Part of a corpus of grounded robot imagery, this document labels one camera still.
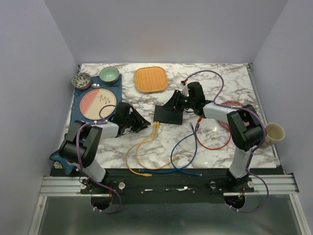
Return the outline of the dark network switch box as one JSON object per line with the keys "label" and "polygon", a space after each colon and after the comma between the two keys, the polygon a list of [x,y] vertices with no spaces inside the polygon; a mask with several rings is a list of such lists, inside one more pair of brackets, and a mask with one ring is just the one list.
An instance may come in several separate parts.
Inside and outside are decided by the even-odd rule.
{"label": "dark network switch box", "polygon": [[155,106],[153,122],[182,125],[183,111],[166,110],[161,105]]}

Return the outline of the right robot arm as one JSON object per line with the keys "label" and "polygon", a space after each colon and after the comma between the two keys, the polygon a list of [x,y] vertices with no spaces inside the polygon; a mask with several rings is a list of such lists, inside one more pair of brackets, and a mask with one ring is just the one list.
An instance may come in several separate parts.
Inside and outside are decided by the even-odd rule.
{"label": "right robot arm", "polygon": [[253,152],[264,141],[266,132],[255,108],[217,104],[205,98],[199,82],[187,85],[188,95],[175,90],[172,97],[163,105],[170,111],[192,109],[201,118],[215,119],[228,124],[232,140],[236,146],[233,161],[228,171],[231,176],[225,179],[225,187],[235,192],[243,186],[241,178],[248,174]]}

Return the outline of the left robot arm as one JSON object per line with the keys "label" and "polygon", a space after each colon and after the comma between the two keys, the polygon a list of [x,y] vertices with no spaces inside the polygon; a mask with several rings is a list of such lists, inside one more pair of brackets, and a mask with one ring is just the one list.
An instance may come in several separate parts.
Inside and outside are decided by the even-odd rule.
{"label": "left robot arm", "polygon": [[96,160],[98,145],[102,139],[117,138],[126,130],[139,132],[151,123],[131,104],[119,102],[105,105],[93,122],[75,121],[59,148],[59,156],[74,164],[92,181],[97,193],[104,193],[109,186],[108,172]]}

